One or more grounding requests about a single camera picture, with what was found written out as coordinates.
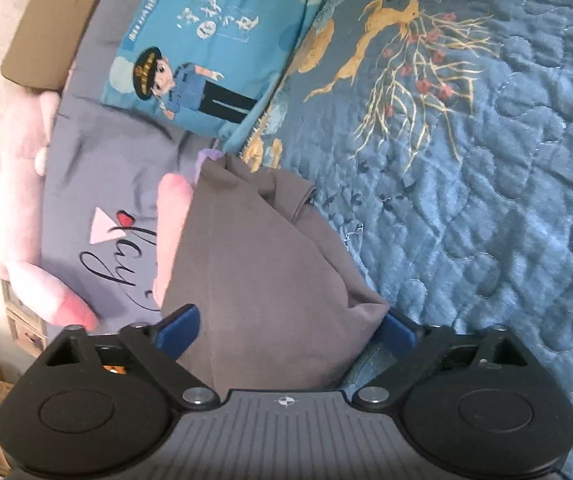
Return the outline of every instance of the pillow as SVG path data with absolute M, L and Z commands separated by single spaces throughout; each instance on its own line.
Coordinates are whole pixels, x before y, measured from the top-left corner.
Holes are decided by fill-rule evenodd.
M 238 151 L 324 0 L 142 0 L 102 103 Z

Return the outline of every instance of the metal screw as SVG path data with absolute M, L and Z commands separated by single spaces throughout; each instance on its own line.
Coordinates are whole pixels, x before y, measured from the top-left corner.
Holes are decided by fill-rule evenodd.
M 209 388 L 189 388 L 182 394 L 182 399 L 186 400 L 189 404 L 202 406 L 203 404 L 213 402 L 216 397 L 215 392 Z
M 389 392 L 379 386 L 368 386 L 358 392 L 358 398 L 367 404 L 381 404 L 389 398 Z

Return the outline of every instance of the gray sheet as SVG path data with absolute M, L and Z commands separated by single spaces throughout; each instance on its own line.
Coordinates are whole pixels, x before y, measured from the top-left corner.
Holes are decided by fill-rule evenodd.
M 100 333 L 159 319 L 147 297 L 155 274 L 157 185 L 167 172 L 192 178 L 196 154 L 212 145 L 173 124 L 99 104 L 140 1 L 101 0 L 62 98 L 47 166 L 42 267 L 93 307 L 102 318 Z M 93 219 L 102 215 L 96 208 L 116 222 L 120 210 L 127 212 L 134 229 L 91 245 Z M 51 327 L 49 336 L 57 332 Z

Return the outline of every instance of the quilted blanket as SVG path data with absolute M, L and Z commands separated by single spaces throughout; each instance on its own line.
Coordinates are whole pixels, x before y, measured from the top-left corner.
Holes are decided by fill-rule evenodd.
M 328 0 L 243 156 L 313 182 L 391 304 L 508 325 L 573 401 L 573 0 Z

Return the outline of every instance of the cartoon face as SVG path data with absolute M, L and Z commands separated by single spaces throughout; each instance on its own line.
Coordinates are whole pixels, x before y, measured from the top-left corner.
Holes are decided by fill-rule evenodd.
M 151 93 L 157 97 L 162 97 L 168 93 L 173 86 L 173 71 L 170 69 L 169 60 L 163 57 L 157 62 Z

